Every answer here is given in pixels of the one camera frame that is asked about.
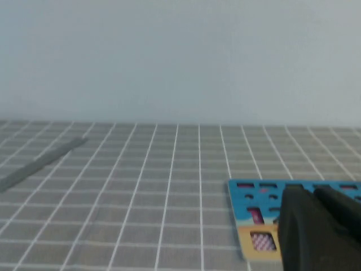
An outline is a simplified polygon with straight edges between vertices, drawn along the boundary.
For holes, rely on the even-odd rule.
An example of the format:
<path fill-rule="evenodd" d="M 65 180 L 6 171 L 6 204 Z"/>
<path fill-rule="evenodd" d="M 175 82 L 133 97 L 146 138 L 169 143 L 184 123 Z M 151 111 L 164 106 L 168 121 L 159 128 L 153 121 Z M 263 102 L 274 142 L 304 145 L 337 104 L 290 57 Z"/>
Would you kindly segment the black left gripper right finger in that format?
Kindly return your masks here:
<path fill-rule="evenodd" d="M 329 186 L 319 186 L 313 194 L 335 220 L 338 231 L 360 243 L 360 203 Z"/>

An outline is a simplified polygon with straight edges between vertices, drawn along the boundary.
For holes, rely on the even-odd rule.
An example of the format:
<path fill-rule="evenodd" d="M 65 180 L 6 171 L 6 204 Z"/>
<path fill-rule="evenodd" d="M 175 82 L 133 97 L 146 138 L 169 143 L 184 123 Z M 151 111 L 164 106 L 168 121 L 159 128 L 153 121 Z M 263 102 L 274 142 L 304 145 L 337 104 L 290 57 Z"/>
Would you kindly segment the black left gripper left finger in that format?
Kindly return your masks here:
<path fill-rule="evenodd" d="M 284 270 L 360 270 L 360 243 L 343 235 L 313 192 L 287 187 L 278 240 Z"/>

